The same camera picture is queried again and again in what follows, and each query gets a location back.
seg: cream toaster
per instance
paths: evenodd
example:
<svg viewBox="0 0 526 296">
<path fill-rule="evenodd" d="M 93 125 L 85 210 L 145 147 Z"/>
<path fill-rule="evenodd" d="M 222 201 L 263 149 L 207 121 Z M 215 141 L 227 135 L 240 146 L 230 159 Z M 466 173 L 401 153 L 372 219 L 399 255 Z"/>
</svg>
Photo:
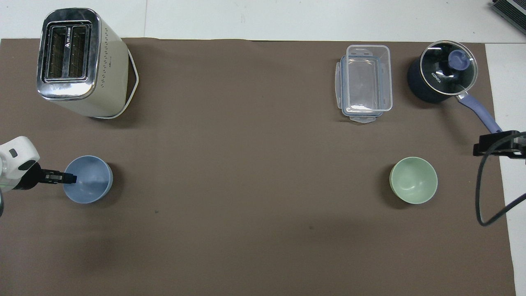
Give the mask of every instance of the cream toaster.
<svg viewBox="0 0 526 296">
<path fill-rule="evenodd" d="M 128 56 L 126 44 L 93 10 L 55 10 L 42 26 L 37 91 L 78 114 L 114 118 L 127 107 Z"/>
</svg>

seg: power cord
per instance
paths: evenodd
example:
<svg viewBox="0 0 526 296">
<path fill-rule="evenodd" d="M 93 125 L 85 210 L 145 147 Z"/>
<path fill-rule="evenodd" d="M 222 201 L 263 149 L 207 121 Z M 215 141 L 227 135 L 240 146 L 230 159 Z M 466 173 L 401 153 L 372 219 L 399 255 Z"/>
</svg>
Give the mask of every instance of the power cord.
<svg viewBox="0 0 526 296">
<path fill-rule="evenodd" d="M 480 213 L 480 184 L 481 184 L 481 181 L 482 181 L 482 170 L 484 169 L 484 164 L 486 163 L 486 160 L 491 155 L 491 153 L 493 153 L 495 151 L 495 149 L 497 149 L 498 146 L 502 145 L 506 141 L 510 141 L 510 140 L 512 140 L 514 138 L 524 137 L 524 136 L 526 136 L 526 132 L 522 132 L 522 133 L 518 133 L 518 134 L 514 134 L 514 135 L 509 135 L 509 136 L 506 136 L 506 137 L 496 141 L 495 143 L 493 143 L 493 145 L 491 145 L 488 148 L 488 150 L 486 151 L 486 153 L 482 156 L 482 159 L 480 160 L 479 172 L 477 173 L 477 187 L 475 188 L 475 208 L 476 208 L 476 212 L 477 212 L 477 221 L 479 221 L 479 224 L 482 225 L 482 226 L 490 225 L 491 223 L 495 222 L 498 218 L 500 218 L 502 215 L 506 214 L 506 212 L 511 210 L 514 206 L 518 205 L 523 200 L 526 200 L 526 193 L 525 193 L 525 194 L 519 196 L 514 201 L 510 202 L 505 207 L 503 207 L 502 210 L 500 210 L 497 214 L 495 214 L 493 217 L 491 217 L 487 222 L 484 222 L 482 220 L 482 214 Z"/>
</svg>

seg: purple knob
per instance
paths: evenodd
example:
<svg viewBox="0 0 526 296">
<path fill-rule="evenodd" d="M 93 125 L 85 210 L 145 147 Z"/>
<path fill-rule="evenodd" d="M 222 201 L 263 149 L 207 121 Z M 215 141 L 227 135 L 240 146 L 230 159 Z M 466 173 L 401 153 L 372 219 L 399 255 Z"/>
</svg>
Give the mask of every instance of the purple knob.
<svg viewBox="0 0 526 296">
<path fill-rule="evenodd" d="M 462 50 L 454 50 L 449 54 L 448 65 L 452 69 L 464 71 L 470 64 L 469 56 Z"/>
</svg>

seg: pot handle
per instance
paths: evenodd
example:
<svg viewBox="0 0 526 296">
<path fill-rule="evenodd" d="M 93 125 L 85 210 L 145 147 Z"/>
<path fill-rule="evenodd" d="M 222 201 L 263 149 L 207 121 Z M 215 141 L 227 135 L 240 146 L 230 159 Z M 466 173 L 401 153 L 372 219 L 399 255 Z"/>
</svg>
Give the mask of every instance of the pot handle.
<svg viewBox="0 0 526 296">
<path fill-rule="evenodd" d="M 495 122 L 493 116 L 475 97 L 465 92 L 463 94 L 457 95 L 457 99 L 460 104 L 468 107 L 469 109 L 473 110 L 473 112 L 475 112 L 475 114 L 480 118 L 480 120 L 490 131 L 490 133 L 494 134 L 502 132 L 502 129 Z"/>
</svg>

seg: toaster slot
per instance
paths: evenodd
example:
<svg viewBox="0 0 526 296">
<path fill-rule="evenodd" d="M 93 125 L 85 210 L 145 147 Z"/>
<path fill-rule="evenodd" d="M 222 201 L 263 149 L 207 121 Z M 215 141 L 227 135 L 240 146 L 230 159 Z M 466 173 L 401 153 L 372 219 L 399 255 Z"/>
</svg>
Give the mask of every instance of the toaster slot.
<svg viewBox="0 0 526 296">
<path fill-rule="evenodd" d="M 48 52 L 48 78 L 61 78 L 64 64 L 64 45 L 66 43 L 67 28 L 54 26 L 51 28 L 51 43 Z"/>
<path fill-rule="evenodd" d="M 88 35 L 87 26 L 74 26 L 72 28 L 71 49 L 69 51 L 69 78 L 81 78 L 86 75 Z"/>
</svg>

